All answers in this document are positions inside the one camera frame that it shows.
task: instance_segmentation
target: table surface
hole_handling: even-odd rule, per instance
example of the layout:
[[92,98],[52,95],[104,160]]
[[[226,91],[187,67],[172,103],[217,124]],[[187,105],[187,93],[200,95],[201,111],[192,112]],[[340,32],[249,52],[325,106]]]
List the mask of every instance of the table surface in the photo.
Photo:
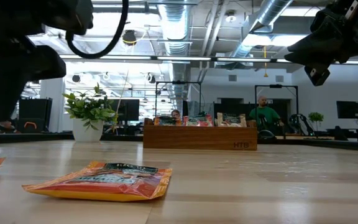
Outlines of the table surface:
[[[0,144],[0,224],[358,223],[358,151],[260,145],[258,151],[143,149],[141,142]],[[146,202],[30,194],[91,160],[171,167],[165,197]]]

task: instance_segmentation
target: black monitor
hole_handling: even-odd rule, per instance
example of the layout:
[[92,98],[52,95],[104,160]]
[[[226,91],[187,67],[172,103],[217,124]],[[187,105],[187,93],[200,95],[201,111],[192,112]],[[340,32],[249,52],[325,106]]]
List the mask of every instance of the black monitor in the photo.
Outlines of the black monitor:
[[[116,99],[111,105],[111,109],[117,110],[119,100]],[[118,109],[118,121],[138,121],[139,120],[139,100],[121,100]]]
[[340,119],[358,119],[358,102],[337,101],[336,108]]

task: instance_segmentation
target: wooden box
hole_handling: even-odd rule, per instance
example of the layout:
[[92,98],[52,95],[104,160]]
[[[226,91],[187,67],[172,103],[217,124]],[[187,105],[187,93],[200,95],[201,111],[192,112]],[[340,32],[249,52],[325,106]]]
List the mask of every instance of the wooden box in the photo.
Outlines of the wooden box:
[[257,150],[257,129],[145,125],[143,147],[255,151]]

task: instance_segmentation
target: potted plant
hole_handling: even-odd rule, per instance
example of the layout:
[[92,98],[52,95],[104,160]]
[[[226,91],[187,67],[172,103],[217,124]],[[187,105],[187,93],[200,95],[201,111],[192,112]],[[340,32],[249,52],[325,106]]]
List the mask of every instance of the potted plant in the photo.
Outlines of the potted plant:
[[309,120],[312,122],[312,123],[315,123],[316,124],[316,131],[318,131],[318,125],[317,125],[317,122],[319,125],[321,125],[321,122],[323,122],[324,120],[324,115],[322,115],[321,113],[319,112],[311,112],[309,114]]
[[74,93],[63,94],[67,98],[68,108],[66,111],[73,119],[73,135],[78,142],[97,142],[103,133],[103,124],[105,121],[113,121],[115,124],[117,116],[112,110],[112,100],[103,95],[99,83],[94,87],[94,95],[78,92],[79,97]]

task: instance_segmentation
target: green plant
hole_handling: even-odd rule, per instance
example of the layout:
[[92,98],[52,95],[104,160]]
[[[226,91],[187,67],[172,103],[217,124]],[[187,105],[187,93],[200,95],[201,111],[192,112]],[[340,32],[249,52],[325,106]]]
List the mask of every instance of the green plant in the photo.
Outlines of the green plant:
[[94,87],[94,95],[78,92],[80,97],[76,97],[74,93],[63,94],[67,98],[67,104],[69,108],[66,111],[70,114],[70,118],[82,119],[82,121],[87,121],[84,124],[84,127],[93,128],[97,130],[97,127],[92,123],[98,121],[112,121],[116,123],[117,114],[112,110],[111,105],[113,100],[107,99],[106,95],[101,94],[99,83]]
[[321,125],[321,122],[324,120],[324,115],[319,112],[311,112],[309,114],[309,120],[316,124],[316,130],[318,131],[317,122]]

